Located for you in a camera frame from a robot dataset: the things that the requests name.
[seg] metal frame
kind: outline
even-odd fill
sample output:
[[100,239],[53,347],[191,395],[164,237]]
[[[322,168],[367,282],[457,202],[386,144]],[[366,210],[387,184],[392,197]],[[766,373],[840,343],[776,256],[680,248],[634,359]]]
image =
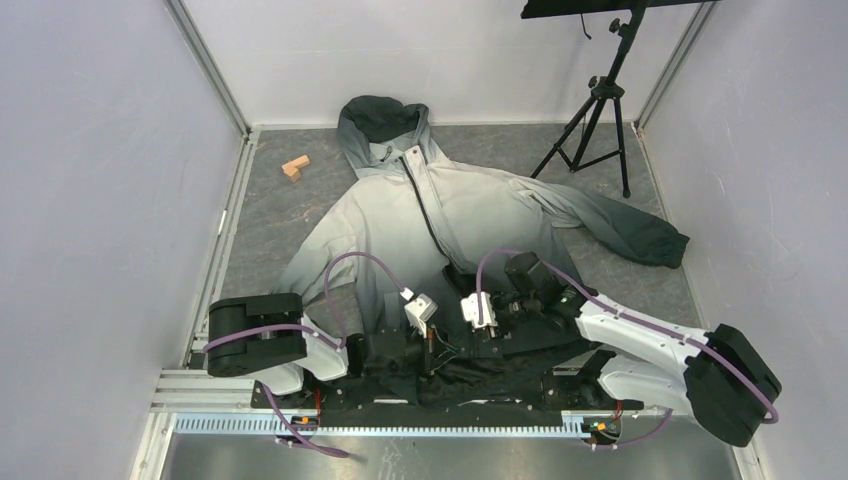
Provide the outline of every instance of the metal frame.
[[733,458],[739,468],[742,480],[767,480],[769,478],[760,455],[757,453],[757,439],[754,438],[745,448],[733,448]]
[[179,27],[183,37],[186,39],[186,43],[188,43],[191,53],[194,54],[194,58],[197,59],[197,63],[200,65],[200,68],[203,70],[203,73],[206,75],[206,78],[209,80],[209,83],[212,85],[212,88],[221,100],[224,110],[227,111],[227,115],[230,117],[230,121],[233,122],[236,130],[241,132],[243,136],[249,135],[250,124],[248,124],[247,120],[244,118],[244,114],[242,114],[238,103],[236,103],[233,93],[227,86],[227,82],[224,81],[221,71],[215,64],[212,54],[209,53],[209,49],[206,47],[203,37],[200,36],[200,32],[197,30],[197,25],[188,13],[188,9],[183,3],[183,0],[164,1],[165,5],[168,7],[168,11],[171,12],[171,16],[174,18],[174,22],[177,24],[177,27]]
[[253,132],[247,138],[239,154],[233,180],[227,192],[227,203],[221,215],[221,224],[218,227],[218,235],[209,258],[209,267],[203,285],[195,296],[194,316],[192,328],[186,339],[186,350],[183,354],[181,366],[188,365],[192,352],[200,351],[206,344],[208,324],[206,322],[209,305],[221,297],[221,288],[224,285],[224,276],[230,260],[230,252],[233,248],[238,220],[241,217],[241,206],[244,202],[244,194],[247,190],[247,182],[250,171],[253,168],[253,157],[256,154],[256,143],[259,141],[261,132]]
[[130,473],[131,480],[159,480],[176,423],[177,415],[174,413],[148,414],[141,444]]
[[152,413],[242,413],[250,407],[253,380],[215,378],[205,370],[163,370],[153,394]]
[[[286,419],[315,412],[284,412]],[[580,426],[583,417],[563,415],[562,426],[545,427],[319,427],[301,430],[304,436],[415,437],[415,438],[589,438]],[[174,433],[181,435],[276,435],[289,436],[274,413],[180,413]]]
[[710,15],[712,15],[717,3],[717,1],[712,1],[698,4],[698,8],[696,8],[695,13],[692,14],[692,19],[689,20],[689,24],[683,31],[683,35],[680,37],[680,40],[677,42],[677,46],[674,47],[671,57],[669,57],[668,62],[666,62],[665,67],[660,73],[657,83],[654,84],[654,88],[651,89],[651,93],[648,95],[645,105],[639,112],[639,116],[636,117],[636,120],[633,122],[637,131],[645,128],[645,125],[647,125],[648,121],[650,121],[651,116],[653,116],[654,111],[656,111],[657,105],[662,100],[663,96],[665,96],[665,92],[668,90],[668,86],[671,85],[674,77],[677,76],[677,72],[680,70],[683,60],[686,59],[689,52],[692,50],[692,45],[695,43],[698,35],[700,35],[701,30],[703,30],[704,25],[710,18]]

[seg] gray floor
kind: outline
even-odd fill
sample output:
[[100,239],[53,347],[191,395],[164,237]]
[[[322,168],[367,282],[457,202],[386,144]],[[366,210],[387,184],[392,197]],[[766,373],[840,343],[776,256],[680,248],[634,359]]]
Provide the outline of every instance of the gray floor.
[[[453,161],[500,168],[529,175],[550,149],[560,125],[486,125],[435,127],[433,136]],[[633,195],[621,197],[618,162],[610,159],[572,174],[555,158],[539,179],[594,190],[662,216],[659,198],[630,129],[625,131],[628,168]],[[573,152],[579,138],[572,136],[566,151]],[[615,150],[615,128],[598,126],[587,159]],[[303,177],[291,183],[281,165],[300,155],[312,164]],[[248,181],[238,232],[230,255],[222,298],[267,293],[315,224],[356,181],[341,154],[335,130],[265,131],[259,137]],[[610,253],[582,228],[558,231],[571,252],[583,279],[614,300],[636,310],[681,325],[698,324],[683,271],[637,265]],[[334,293],[342,308],[354,314],[352,288]],[[310,314],[335,333],[334,322],[321,303]]]

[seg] black music stand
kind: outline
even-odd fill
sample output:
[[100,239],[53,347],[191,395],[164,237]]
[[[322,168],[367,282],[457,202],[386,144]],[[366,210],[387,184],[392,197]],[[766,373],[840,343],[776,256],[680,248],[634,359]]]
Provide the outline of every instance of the black music stand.
[[[615,60],[612,62],[609,73],[600,79],[598,77],[592,77],[589,80],[589,88],[592,89],[589,99],[586,100],[586,103],[580,107],[580,110],[577,111],[571,121],[565,126],[565,132],[554,143],[551,151],[545,155],[545,158],[536,167],[530,178],[539,176],[539,173],[542,172],[542,169],[545,168],[545,165],[548,164],[556,153],[562,156],[562,159],[565,160],[566,165],[568,165],[568,168],[572,172],[583,170],[618,155],[621,160],[621,183],[624,187],[622,194],[624,198],[630,197],[630,185],[627,181],[627,158],[624,152],[624,127],[621,120],[621,97],[624,95],[624,89],[618,86],[615,80],[618,77],[621,66],[624,64],[624,57],[627,56],[630,46],[633,45],[633,39],[636,38],[636,32],[642,23],[642,17],[645,16],[645,10],[649,6],[658,7],[684,3],[701,3],[701,0],[528,0],[527,5],[524,6],[524,11],[521,12],[521,18],[554,17],[624,9],[629,9],[631,12],[630,23],[622,24],[616,18],[610,24],[610,32],[617,33],[621,37],[621,43],[618,45],[618,53],[615,55]],[[615,128],[618,133],[618,150],[581,165],[580,161],[583,159],[589,139],[592,137],[592,132],[595,131],[595,126],[598,124],[598,119],[601,117],[601,112],[607,100],[612,100],[615,107]],[[580,145],[577,147],[577,152],[574,154],[574,159],[572,160],[565,154],[562,144],[565,143],[571,132],[577,128],[577,125],[580,124],[580,119],[586,116],[592,105],[595,105],[595,109],[592,111],[592,116],[589,117],[589,123],[586,125],[586,129],[580,138]]]

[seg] white wall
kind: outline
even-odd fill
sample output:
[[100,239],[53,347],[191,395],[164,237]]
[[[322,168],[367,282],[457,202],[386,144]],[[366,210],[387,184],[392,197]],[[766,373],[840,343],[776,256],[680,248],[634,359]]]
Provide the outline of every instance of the white wall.
[[[521,20],[525,0],[187,0],[254,124],[335,125],[354,96],[430,106],[437,122],[570,118],[605,75],[630,12]],[[620,84],[623,115],[645,103],[694,5],[651,9]],[[612,119],[612,107],[605,112]]]
[[846,2],[724,1],[647,125],[706,319],[783,382],[769,478],[844,478]]
[[0,112],[0,478],[127,478],[239,135],[156,0],[2,2]]

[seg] gray hooded jacket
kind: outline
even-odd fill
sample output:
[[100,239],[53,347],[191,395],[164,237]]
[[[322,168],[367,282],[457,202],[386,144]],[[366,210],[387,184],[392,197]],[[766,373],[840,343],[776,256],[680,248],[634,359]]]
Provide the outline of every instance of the gray hooded jacket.
[[[431,137],[427,115],[425,105],[385,97],[357,97],[344,107],[338,140],[359,180],[316,225],[273,292],[294,292],[308,303],[323,291],[327,265],[356,250],[376,255],[437,303],[450,289],[446,265],[475,273],[480,259],[500,247],[534,251],[579,278],[552,230],[559,227],[585,226],[634,262],[680,266],[689,238],[668,222],[596,193],[453,162]],[[506,286],[505,260],[487,263],[490,286]],[[366,332],[406,323],[397,288],[378,265],[342,260],[330,286],[350,282]],[[439,305],[444,314],[446,305]]]

